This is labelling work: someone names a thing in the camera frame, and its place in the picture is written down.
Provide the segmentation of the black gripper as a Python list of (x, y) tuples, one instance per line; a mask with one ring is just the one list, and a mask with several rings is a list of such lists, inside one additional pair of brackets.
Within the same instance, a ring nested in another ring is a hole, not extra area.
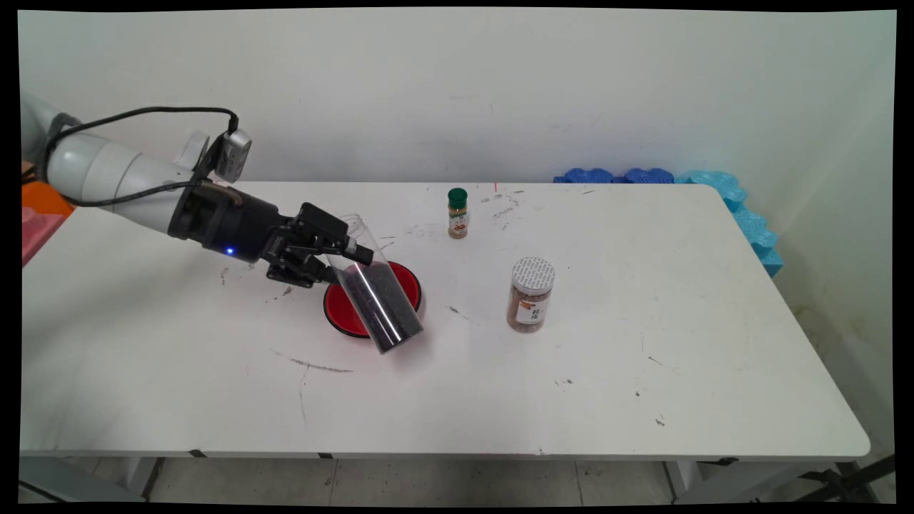
[[(285, 217), (269, 202), (212, 183), (179, 196), (169, 236), (245, 263), (267, 259), (268, 279), (303, 288), (337, 284), (333, 268), (316, 255), (339, 255), (364, 266), (374, 261), (374, 251), (348, 234), (343, 219), (316, 205), (303, 203), (294, 218)], [(287, 246), (292, 254), (280, 255)]]

